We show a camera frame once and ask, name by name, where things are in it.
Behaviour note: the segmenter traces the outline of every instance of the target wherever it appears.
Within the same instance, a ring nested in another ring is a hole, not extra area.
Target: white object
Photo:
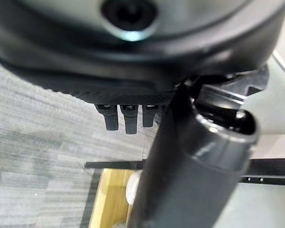
[[[128,204],[130,205],[134,204],[137,187],[138,187],[139,180],[141,178],[141,174],[142,174],[142,170],[135,171],[134,173],[132,173],[132,175],[130,176],[128,180],[128,183],[125,189],[125,196],[127,198]]]

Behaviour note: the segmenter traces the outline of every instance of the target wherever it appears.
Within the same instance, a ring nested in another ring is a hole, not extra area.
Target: gray carpet
[[[141,115],[136,135],[125,135],[121,114],[119,123],[109,132],[92,104],[0,66],[0,226],[87,226],[97,178],[83,164],[142,159],[156,133]]]

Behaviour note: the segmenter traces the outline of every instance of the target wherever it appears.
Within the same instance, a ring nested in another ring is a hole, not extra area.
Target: black plastic housing
[[[0,61],[27,81],[89,103],[167,104],[190,75],[262,66],[284,15],[285,0],[252,0],[211,26],[127,42],[57,24],[17,0],[0,0]]]

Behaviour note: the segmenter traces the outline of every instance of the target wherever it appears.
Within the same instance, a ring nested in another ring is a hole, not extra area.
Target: gray surface
[[[92,104],[0,67],[0,225],[79,226],[93,174],[84,162],[141,159],[156,130],[138,121],[136,135],[125,135],[121,115],[108,132]]]
[[[270,58],[265,91],[249,96],[242,108],[253,113],[262,134],[285,134],[285,71]]]
[[[285,186],[238,185],[214,228],[285,228]]]

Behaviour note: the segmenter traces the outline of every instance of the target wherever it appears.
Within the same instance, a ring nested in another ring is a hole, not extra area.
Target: camera lens
[[[129,40],[126,34],[132,34],[136,40],[151,35],[154,29],[150,28],[154,27],[158,14],[156,7],[146,0],[108,0],[101,10],[105,28],[126,40]]]

